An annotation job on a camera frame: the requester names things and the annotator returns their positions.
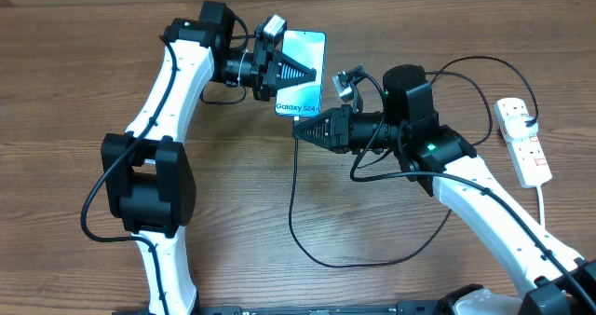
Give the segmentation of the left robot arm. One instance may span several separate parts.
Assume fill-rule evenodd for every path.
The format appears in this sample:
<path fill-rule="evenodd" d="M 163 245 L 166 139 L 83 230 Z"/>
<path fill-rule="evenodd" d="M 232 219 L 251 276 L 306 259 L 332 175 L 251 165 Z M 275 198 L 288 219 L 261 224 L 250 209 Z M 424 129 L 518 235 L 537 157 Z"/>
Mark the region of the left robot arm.
<path fill-rule="evenodd" d="M 208 84 L 241 89 L 272 102 L 280 116 L 320 111 L 327 37 L 292 30 L 279 15 L 235 34 L 242 19 L 226 4 L 207 1 L 197 19 L 165 29 L 164 58 L 141 112 L 121 134 L 102 142 L 103 174 L 112 215 L 137 243 L 150 289 L 150 314 L 192 314 L 185 231 L 196 206 L 196 182 L 184 142 Z"/>

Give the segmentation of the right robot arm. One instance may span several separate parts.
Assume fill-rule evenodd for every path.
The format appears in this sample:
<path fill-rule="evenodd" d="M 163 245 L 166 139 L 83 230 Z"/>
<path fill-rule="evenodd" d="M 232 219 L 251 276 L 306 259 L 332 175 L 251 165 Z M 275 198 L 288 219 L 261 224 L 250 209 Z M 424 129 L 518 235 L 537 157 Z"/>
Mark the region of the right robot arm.
<path fill-rule="evenodd" d="M 470 284 L 439 299 L 437 314 L 592 314 L 595 264 L 542 227 L 493 177 L 465 138 L 439 122 L 427 73 L 396 66 L 377 86 L 380 113 L 346 103 L 293 127 L 296 140 L 363 158 L 393 152 L 397 177 L 455 212 L 507 272 L 516 296 Z"/>

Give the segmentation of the blue Galaxy smartphone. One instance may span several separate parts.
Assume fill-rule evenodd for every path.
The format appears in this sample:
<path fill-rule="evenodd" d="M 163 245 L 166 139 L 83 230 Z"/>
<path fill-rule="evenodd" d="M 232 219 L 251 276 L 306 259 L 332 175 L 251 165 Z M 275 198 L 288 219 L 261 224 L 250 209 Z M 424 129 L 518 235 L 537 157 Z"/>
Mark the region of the blue Galaxy smartphone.
<path fill-rule="evenodd" d="M 285 32 L 275 104 L 278 116 L 312 117 L 320 113 L 326 40 L 323 32 Z"/>

